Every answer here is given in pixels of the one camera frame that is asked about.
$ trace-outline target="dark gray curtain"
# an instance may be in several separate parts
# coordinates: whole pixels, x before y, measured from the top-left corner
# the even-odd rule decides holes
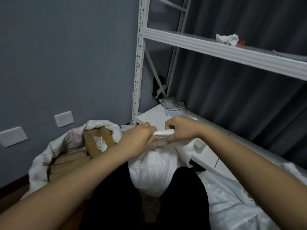
[[[307,0],[192,0],[186,33],[307,55]],[[181,49],[171,94],[188,110],[307,169],[307,83]]]

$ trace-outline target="black pants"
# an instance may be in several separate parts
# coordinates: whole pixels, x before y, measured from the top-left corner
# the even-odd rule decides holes
[[[138,226],[141,197],[132,184],[128,163],[110,174],[95,189],[83,214],[79,230]],[[157,226],[196,226],[210,229],[208,197],[195,172],[178,168],[161,196]]]

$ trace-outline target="forearm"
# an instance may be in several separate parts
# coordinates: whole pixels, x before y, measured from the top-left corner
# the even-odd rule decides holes
[[[1,229],[56,229],[95,187],[128,159],[115,146],[50,183],[0,216]]]
[[[307,187],[262,156],[203,124],[200,138],[282,229],[307,229]]]

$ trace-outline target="person's left arm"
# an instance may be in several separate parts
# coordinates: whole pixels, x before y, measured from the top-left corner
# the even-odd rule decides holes
[[[54,183],[35,191],[0,215],[0,229],[57,229],[115,169],[144,152],[157,139],[156,127],[138,125],[119,143]]]

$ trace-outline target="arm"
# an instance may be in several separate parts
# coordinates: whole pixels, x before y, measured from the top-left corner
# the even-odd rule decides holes
[[[0,229],[57,229],[110,173],[144,152],[157,136],[144,123],[128,130],[113,148],[50,183],[0,215]]]
[[[307,229],[307,187],[298,179],[205,123],[178,116],[169,128],[175,133],[168,143],[202,139],[281,229]]]

